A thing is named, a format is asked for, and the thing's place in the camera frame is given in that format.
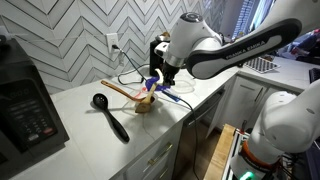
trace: black spoon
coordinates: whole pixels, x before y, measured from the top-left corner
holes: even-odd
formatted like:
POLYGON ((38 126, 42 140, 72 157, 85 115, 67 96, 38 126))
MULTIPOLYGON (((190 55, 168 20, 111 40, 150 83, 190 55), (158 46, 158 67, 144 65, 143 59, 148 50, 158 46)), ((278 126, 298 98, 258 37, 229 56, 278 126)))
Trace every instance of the black spoon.
POLYGON ((105 95, 103 94, 95 94, 93 96, 93 103, 96 105, 99 109, 103 110, 104 112, 107 113, 107 115, 110 117, 110 120, 112 122, 112 125, 114 129, 118 132, 118 134, 121 136, 121 138, 125 142, 129 142, 130 138, 126 132, 126 130, 122 127, 122 125, 119 123, 119 121, 112 116, 110 111, 108 110, 108 99, 105 95))

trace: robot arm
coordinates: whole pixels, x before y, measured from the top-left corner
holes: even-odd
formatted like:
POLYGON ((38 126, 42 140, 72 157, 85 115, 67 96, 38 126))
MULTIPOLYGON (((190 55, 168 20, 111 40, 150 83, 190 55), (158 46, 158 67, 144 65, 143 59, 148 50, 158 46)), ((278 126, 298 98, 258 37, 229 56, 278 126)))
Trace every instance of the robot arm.
POLYGON ((198 79, 209 79, 227 68, 287 45, 299 35, 320 25, 318 0, 277 0, 264 22, 233 44, 222 46, 196 13, 185 13, 177 21, 170 43, 161 43, 155 53, 165 59, 165 82, 174 85, 174 75, 183 64, 198 79))

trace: herringbone tile backsplash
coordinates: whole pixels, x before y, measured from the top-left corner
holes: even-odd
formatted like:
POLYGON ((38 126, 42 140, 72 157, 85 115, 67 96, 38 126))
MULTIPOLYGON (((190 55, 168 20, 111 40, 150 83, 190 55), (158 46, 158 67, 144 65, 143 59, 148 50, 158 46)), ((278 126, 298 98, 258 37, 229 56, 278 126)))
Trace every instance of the herringbone tile backsplash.
POLYGON ((49 93, 57 93, 132 69, 109 54, 105 34, 139 64, 149 44, 171 32, 184 12, 197 12, 220 28, 227 0, 0 0, 0 26, 36 64, 49 93))

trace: black microwave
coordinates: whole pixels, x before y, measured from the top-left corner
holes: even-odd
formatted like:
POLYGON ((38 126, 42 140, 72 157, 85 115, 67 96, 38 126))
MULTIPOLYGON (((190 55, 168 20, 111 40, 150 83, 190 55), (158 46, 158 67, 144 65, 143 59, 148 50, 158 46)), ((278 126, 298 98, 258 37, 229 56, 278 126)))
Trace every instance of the black microwave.
POLYGON ((39 72, 15 39, 0 46, 0 179, 65 147, 69 136, 39 72))

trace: white countertop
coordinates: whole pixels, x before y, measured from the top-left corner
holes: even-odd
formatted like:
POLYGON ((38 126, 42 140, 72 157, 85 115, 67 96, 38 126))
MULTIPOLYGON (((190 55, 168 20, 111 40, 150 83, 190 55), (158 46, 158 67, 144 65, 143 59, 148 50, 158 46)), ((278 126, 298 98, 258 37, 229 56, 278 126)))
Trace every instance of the white countertop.
MULTIPOLYGON (((180 94, 181 98, 196 108, 237 73, 300 92, 309 85, 308 70, 319 67, 282 58, 275 58, 274 62, 281 68, 266 74, 244 66, 230 68, 209 80, 195 80, 194 91, 180 94)), ((179 74, 192 78, 186 70, 179 74)), ((129 93, 141 88, 141 85, 121 86, 115 78, 105 80, 129 93)), ((133 105, 126 97, 100 84, 100 81, 52 95, 70 140, 64 149, 12 179, 105 180, 122 173, 132 160, 139 158, 152 143, 190 113, 182 102, 179 105, 159 92, 156 94, 159 99, 152 105, 151 112, 144 115, 134 113, 133 105), (91 106, 96 93, 107 96, 109 109, 126 129, 129 143, 121 142, 105 115, 91 106)))

